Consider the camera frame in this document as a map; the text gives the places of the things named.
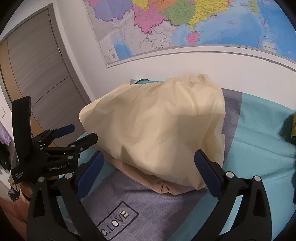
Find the person's left hand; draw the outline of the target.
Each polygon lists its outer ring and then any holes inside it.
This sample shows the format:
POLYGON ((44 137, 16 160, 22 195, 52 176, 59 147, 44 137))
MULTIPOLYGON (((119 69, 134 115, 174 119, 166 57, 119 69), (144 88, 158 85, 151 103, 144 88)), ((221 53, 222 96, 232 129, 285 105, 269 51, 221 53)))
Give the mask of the person's left hand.
POLYGON ((23 196, 27 199, 27 201, 30 201, 32 198, 35 186, 31 182, 25 182, 25 181, 22 181, 19 184, 19 186, 23 196))

